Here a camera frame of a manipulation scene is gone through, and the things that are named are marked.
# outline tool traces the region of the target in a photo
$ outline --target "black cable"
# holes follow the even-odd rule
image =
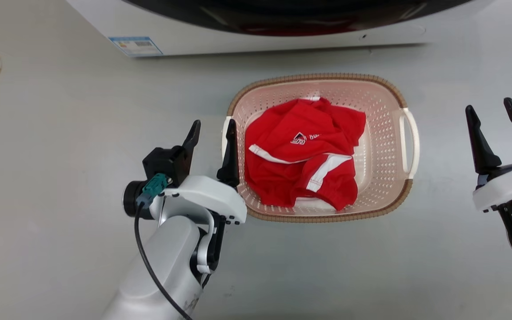
[[[211,274],[210,273],[205,278],[205,281],[203,281],[203,289],[205,289],[205,285],[207,285],[207,283],[209,283],[209,278],[211,278]]]
[[[165,299],[167,299],[169,301],[169,303],[173,306],[173,308],[175,308],[175,310],[177,310],[177,312],[179,312],[179,314],[183,318],[185,318],[185,320],[193,320],[185,312],[185,310],[183,310],[181,307],[179,307],[177,302],[175,302],[175,300],[173,300],[173,298],[171,298],[171,296],[169,295],[169,293],[167,293],[167,290],[165,290],[165,288],[163,287],[161,282],[159,282],[159,279],[157,278],[157,276],[155,275],[155,272],[151,268],[148,257],[146,256],[146,251],[144,250],[144,245],[142,244],[142,239],[140,237],[140,212],[142,211],[142,208],[144,208],[143,202],[138,205],[138,209],[136,211],[136,222],[134,223],[134,231],[136,232],[136,242],[138,244],[138,249],[140,250],[140,255],[142,256],[142,260],[144,260],[144,264],[146,265],[146,269],[148,270],[148,272],[151,276],[151,279],[153,280],[153,282],[155,282],[155,285],[157,286],[159,291],[161,291],[161,293],[163,294]]]

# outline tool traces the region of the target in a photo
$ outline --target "washing machine door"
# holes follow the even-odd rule
[[[197,26],[268,36],[335,34],[396,24],[469,0],[125,0]]]

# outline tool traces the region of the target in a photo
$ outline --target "sticker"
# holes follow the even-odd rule
[[[118,36],[108,38],[130,57],[162,56],[161,50],[148,36]]]

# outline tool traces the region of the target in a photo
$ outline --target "barcode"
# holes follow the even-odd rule
[[[151,42],[149,41],[135,41],[138,47],[151,47]]]

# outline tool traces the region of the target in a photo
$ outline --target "white basket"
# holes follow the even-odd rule
[[[366,128],[355,148],[357,201],[341,211],[323,202],[296,202],[295,207],[265,205],[244,180],[244,132],[266,109],[293,99],[324,97],[333,105],[366,114]],[[331,222],[364,219],[389,213],[410,192],[418,168],[420,142],[414,117],[400,92],[388,81],[370,75],[319,74],[258,81],[240,91],[228,111],[222,135],[226,147],[229,119],[236,121],[238,166],[242,195],[250,215],[284,222]],[[407,168],[404,120],[412,136],[412,162]]]

